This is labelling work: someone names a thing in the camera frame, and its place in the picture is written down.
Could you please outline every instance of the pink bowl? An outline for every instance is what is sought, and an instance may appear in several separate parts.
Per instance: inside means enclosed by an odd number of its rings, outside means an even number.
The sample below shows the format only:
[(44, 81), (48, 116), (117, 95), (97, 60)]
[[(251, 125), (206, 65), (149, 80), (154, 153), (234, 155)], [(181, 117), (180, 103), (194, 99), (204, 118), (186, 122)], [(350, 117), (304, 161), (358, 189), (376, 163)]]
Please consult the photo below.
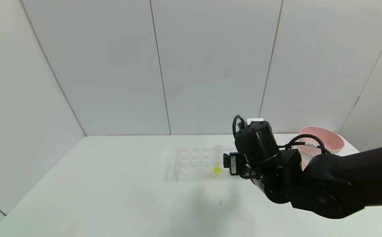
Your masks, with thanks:
[[(325, 148), (327, 148), (333, 154), (337, 154), (345, 146), (343, 139), (339, 135), (320, 127), (303, 127), (299, 130), (299, 135), (301, 134), (311, 134), (318, 137), (323, 141)], [(301, 138), (298, 141), (303, 141), (310, 144), (318, 144), (318, 142), (312, 138)], [(311, 156), (321, 154), (321, 150), (315, 147), (300, 145), (298, 148)]]

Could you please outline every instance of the black robotic arm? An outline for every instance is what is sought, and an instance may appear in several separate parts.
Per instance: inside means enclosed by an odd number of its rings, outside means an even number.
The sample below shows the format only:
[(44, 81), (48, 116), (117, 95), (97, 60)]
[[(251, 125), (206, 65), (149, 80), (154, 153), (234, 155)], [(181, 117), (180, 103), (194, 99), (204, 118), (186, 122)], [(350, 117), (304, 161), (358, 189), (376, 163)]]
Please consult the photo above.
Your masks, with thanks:
[[(241, 116), (233, 120), (233, 135), (238, 152), (224, 154), (224, 167), (231, 175), (250, 179), (275, 203), (290, 201), (294, 208), (331, 219), (344, 218), (365, 206), (382, 205), (382, 147), (337, 156), (312, 135), (278, 146), (267, 121), (246, 124)], [(290, 149), (305, 144), (296, 141), (301, 137), (315, 138), (322, 150), (304, 171), (299, 151)]]

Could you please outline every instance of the table surface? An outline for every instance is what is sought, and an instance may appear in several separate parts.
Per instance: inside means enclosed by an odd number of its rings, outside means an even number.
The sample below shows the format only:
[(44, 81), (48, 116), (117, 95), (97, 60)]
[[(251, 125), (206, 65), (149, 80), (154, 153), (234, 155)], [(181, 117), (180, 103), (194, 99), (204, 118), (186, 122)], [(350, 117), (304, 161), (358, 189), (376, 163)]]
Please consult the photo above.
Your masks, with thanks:
[[(275, 135), (280, 145), (294, 136)], [(358, 152), (345, 144), (339, 155)], [(177, 149), (216, 145), (234, 147), (233, 137), (86, 137), (0, 223), (0, 237), (382, 235), (382, 207), (331, 220), (272, 203), (249, 180), (164, 180)]]

